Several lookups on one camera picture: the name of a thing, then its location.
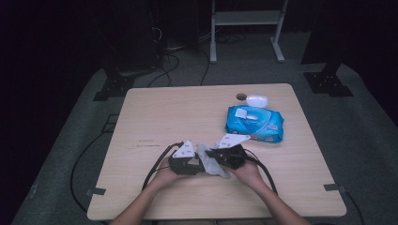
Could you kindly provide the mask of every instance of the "white metal stand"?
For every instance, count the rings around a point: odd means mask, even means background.
[[[216,26],[218,25],[257,25],[257,24],[276,24],[275,37],[271,37],[272,48],[276,54],[278,62],[283,63],[284,57],[279,47],[278,40],[281,34],[283,19],[287,8],[288,0],[283,0],[281,10],[257,10],[257,11],[219,11],[216,12],[215,1],[212,0],[211,15],[211,42],[210,42],[210,62],[217,62],[216,49]]]

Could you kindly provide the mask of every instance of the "small round dark object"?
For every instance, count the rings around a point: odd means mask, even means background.
[[[237,94],[237,99],[238,100],[246,100],[246,95],[245,94],[243,94],[243,93],[239,93],[239,94]]]

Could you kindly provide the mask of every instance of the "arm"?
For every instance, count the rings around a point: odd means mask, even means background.
[[[309,225],[310,223],[288,206],[264,183],[257,165],[248,160],[236,170],[229,170],[244,185],[251,188],[266,204],[269,212],[280,225]]]
[[[168,158],[165,158],[159,168],[168,167]],[[175,180],[182,177],[181,175],[175,174],[170,168],[159,170],[152,181],[146,186],[146,188],[135,198],[135,200],[122,212],[120,213],[110,224],[129,224],[136,225],[141,224],[143,217],[148,210],[150,204],[155,199],[158,192],[169,185]]]

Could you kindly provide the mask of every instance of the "table top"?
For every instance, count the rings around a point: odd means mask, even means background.
[[[333,178],[293,88],[285,83],[131,89],[96,186],[106,191],[93,195],[87,216],[113,219],[122,212],[167,146],[219,141],[228,107],[244,103],[236,99],[238,93],[267,96],[267,108],[284,118],[282,142],[242,144],[268,168],[280,197],[304,217],[343,216],[341,195],[325,191]],[[178,180],[157,195],[145,219],[270,218],[260,198],[232,176],[199,173]]]

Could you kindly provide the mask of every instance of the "blue plastic package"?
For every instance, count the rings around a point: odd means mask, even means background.
[[[227,133],[250,135],[252,140],[279,143],[283,140],[283,118],[279,112],[248,105],[228,108]]]

